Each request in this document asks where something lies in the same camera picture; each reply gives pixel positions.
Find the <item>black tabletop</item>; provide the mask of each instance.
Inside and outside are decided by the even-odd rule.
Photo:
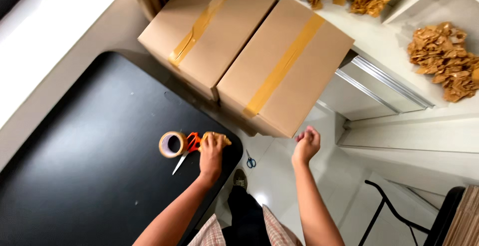
[[[168,131],[232,142],[186,236],[241,159],[241,141],[121,55],[99,55],[0,173],[0,246],[131,245],[200,173],[193,152],[171,175],[179,157],[158,149]]]

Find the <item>cardboard box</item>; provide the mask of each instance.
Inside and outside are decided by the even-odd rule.
[[[293,137],[354,40],[280,0],[219,82],[220,104],[263,135]]]
[[[216,84],[275,2],[170,0],[138,40],[176,76],[216,101]],[[169,62],[173,51],[181,55],[178,66]]]

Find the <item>brown packing tape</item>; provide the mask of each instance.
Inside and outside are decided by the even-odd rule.
[[[177,137],[180,140],[180,149],[177,152],[171,151],[171,149],[168,147],[168,141],[172,137]],[[158,147],[159,151],[164,157],[173,158],[182,155],[186,151],[188,147],[188,140],[183,133],[170,131],[166,132],[163,137],[161,137],[161,139],[159,140]]]
[[[258,91],[256,91],[256,94],[251,98],[248,105],[243,110],[243,113],[246,116],[252,118],[260,112],[261,108],[263,108],[265,103],[268,101],[273,91],[284,79],[288,71],[294,65],[295,61],[303,52],[306,45],[308,45],[323,23],[324,19],[316,13],[313,13],[299,35],[297,35],[296,39],[291,43],[272,72],[268,75],[261,87],[258,89]]]
[[[199,41],[201,35],[205,32],[212,18],[223,7],[227,0],[211,0],[206,9],[200,14],[191,28],[191,31],[184,37],[178,46],[171,52],[168,61],[176,67],[185,58],[189,51]]]

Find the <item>shoe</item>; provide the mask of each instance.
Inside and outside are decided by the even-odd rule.
[[[237,169],[235,175],[233,175],[233,186],[238,185],[243,187],[245,190],[248,188],[248,180],[246,179],[246,174],[242,169]]]

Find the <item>tape roll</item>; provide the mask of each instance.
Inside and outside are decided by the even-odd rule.
[[[178,150],[177,152],[172,151],[168,147],[168,142],[172,137],[177,137],[180,140],[180,150]],[[163,137],[161,137],[161,139],[159,140],[158,147],[159,151],[164,157],[173,158],[182,155],[186,151],[188,147],[187,143],[188,141],[186,140],[186,136],[183,133],[170,131],[165,133]]]

